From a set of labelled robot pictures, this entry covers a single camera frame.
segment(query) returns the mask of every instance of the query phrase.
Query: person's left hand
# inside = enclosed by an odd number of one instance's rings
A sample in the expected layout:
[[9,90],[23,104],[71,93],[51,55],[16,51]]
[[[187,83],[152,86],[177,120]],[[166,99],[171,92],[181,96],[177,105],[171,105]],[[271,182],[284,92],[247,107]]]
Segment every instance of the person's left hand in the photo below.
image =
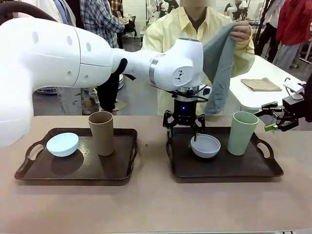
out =
[[239,21],[234,23],[234,28],[230,35],[236,42],[245,42],[252,35],[252,31],[247,21]]

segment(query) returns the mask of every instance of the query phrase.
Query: brown tray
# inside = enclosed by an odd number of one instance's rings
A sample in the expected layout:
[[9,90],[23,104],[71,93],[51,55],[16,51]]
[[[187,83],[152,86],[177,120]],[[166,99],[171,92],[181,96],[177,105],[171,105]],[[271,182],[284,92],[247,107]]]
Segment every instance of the brown tray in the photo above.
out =
[[[272,147],[253,134],[246,152],[234,156],[228,152],[230,127],[207,127],[206,134],[216,137],[221,143],[218,154],[210,159],[200,158],[191,149],[191,128],[174,128],[174,134],[166,144],[171,172],[177,182],[261,182],[284,174],[274,158]],[[265,158],[258,144],[264,144],[270,155]]]
[[[70,156],[56,157],[47,149],[47,142],[61,133],[75,133],[79,137],[78,149]],[[30,159],[31,151],[43,145],[35,160]],[[67,181],[64,185],[77,185],[76,181],[89,181],[85,185],[97,185],[91,181],[106,182],[104,185],[124,185],[128,182],[137,156],[137,131],[114,129],[115,151],[111,156],[99,156],[93,147],[89,128],[54,128],[26,152],[25,161],[14,177],[22,180]]]

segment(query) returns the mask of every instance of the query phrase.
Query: gray floor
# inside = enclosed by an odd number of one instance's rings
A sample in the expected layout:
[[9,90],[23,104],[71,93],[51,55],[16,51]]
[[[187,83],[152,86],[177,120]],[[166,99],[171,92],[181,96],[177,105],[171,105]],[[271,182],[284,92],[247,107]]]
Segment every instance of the gray floor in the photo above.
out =
[[[127,51],[137,51],[140,49],[139,42],[132,41],[127,38],[124,41],[124,47]],[[307,81],[312,73],[312,65],[303,61],[299,61],[299,69],[290,69],[289,73],[300,80]],[[117,98],[128,105],[115,115],[140,115],[154,116],[157,115],[157,89],[140,82],[138,80],[131,81],[128,78],[124,79],[124,87],[119,90]],[[41,115],[62,115],[57,96],[45,96],[34,93],[34,113],[36,116]],[[89,108],[90,111],[96,111],[97,108]],[[312,124],[300,121],[300,126],[295,130],[312,130]]]

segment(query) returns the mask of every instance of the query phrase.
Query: bowl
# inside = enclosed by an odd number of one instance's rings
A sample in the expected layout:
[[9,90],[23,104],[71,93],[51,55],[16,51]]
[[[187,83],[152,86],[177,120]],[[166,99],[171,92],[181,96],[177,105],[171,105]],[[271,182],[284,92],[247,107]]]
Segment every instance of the bowl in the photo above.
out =
[[57,157],[66,157],[76,151],[79,138],[74,133],[62,133],[51,138],[47,143],[48,151]]
[[191,139],[191,147],[193,152],[202,158],[212,158],[221,149],[220,141],[211,135],[201,134],[197,136],[197,141]]

